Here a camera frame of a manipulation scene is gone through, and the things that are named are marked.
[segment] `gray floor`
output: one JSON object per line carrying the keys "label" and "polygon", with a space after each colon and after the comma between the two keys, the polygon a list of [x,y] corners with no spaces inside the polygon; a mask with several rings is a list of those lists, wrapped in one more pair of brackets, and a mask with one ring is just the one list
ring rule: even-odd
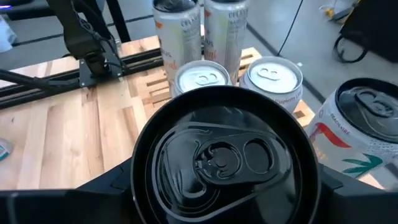
{"label": "gray floor", "polygon": [[[339,0],[339,7],[349,5],[353,0]],[[151,0],[119,0],[126,20],[152,14]],[[398,67],[368,53],[364,60],[345,65],[337,62],[332,55],[332,46],[338,37],[340,25],[329,22],[319,7],[332,0],[304,0],[296,23],[281,54],[295,63],[302,63],[305,78],[327,97],[340,84],[356,77],[377,77],[398,83]],[[249,9],[250,25],[279,50],[294,18],[300,0],[252,0]],[[103,16],[112,23],[107,6]],[[9,21],[19,42],[62,33],[62,27],[55,17]],[[155,35],[152,18],[127,23],[132,40]],[[110,31],[118,37],[114,27]],[[255,36],[247,32],[245,47],[255,47],[263,55],[271,55]],[[57,37],[32,44],[20,45],[0,54],[0,68],[13,69],[34,63],[53,60],[67,54],[63,37]],[[316,111],[321,103],[305,88],[304,100]],[[381,184],[387,188],[397,182],[385,168],[374,172]]]}

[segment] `wooden board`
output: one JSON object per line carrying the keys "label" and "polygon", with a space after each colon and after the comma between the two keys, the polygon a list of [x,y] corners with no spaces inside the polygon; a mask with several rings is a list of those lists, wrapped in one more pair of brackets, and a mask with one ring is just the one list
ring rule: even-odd
{"label": "wooden board", "polygon": [[[157,47],[157,37],[149,37],[123,44],[121,55]],[[253,48],[244,50],[239,76],[259,57]],[[45,77],[76,68],[68,57],[14,72]],[[128,159],[148,118],[169,99],[160,67],[1,110],[0,138],[14,151],[0,161],[0,190],[81,186]],[[295,115],[302,126],[314,116],[303,101]]]}

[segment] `can top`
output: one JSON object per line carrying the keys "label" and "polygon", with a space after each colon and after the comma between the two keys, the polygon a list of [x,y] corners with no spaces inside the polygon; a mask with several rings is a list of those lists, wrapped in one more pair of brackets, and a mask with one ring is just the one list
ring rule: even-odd
{"label": "can top", "polygon": [[183,12],[192,9],[198,0],[154,0],[154,8],[161,12]]}
{"label": "can top", "polygon": [[281,57],[263,57],[250,65],[250,81],[258,88],[271,93],[289,93],[303,80],[300,69]]}
{"label": "can top", "polygon": [[344,83],[336,93],[338,109],[355,128],[368,136],[398,144],[398,86],[359,78]]}
{"label": "can top", "polygon": [[213,85],[227,85],[229,76],[221,65],[206,61],[197,60],[182,66],[176,74],[176,87],[181,93],[196,88]]}

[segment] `beverage can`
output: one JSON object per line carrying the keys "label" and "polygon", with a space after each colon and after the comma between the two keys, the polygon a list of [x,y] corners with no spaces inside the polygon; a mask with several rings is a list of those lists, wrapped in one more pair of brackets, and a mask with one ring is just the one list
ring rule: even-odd
{"label": "beverage can", "polygon": [[353,178],[398,154],[398,86],[372,78],[342,84],[307,126],[318,160]]}
{"label": "beverage can", "polygon": [[214,85],[232,85],[228,72],[216,62],[197,60],[179,68],[171,95],[175,98],[190,90]]}
{"label": "beverage can", "polygon": [[2,161],[9,154],[11,154],[12,150],[12,144],[9,141],[0,138],[0,161]]}
{"label": "beverage can", "polygon": [[153,12],[171,87],[179,67],[201,59],[200,6],[197,0],[155,0]]}
{"label": "beverage can", "polygon": [[252,64],[239,86],[276,101],[293,113],[303,95],[303,74],[293,62],[281,57],[263,57]]}
{"label": "beverage can", "polygon": [[249,0],[205,0],[205,59],[219,63],[238,81]]}

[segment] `white object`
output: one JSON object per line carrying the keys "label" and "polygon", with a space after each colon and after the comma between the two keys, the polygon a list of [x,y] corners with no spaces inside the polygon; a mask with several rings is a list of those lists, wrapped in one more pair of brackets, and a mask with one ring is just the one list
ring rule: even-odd
{"label": "white object", "polygon": [[223,66],[234,85],[238,81],[248,8],[249,0],[205,0],[205,59]]}
{"label": "white object", "polygon": [[252,64],[239,86],[276,101],[290,113],[303,95],[303,74],[293,62],[281,57],[263,57]]}
{"label": "white object", "polygon": [[336,91],[306,127],[319,162],[353,178],[390,162],[398,154],[398,144],[356,129],[340,113],[335,95]]}
{"label": "white object", "polygon": [[170,89],[177,70],[201,59],[200,6],[182,12],[163,12],[153,8],[156,33]]}

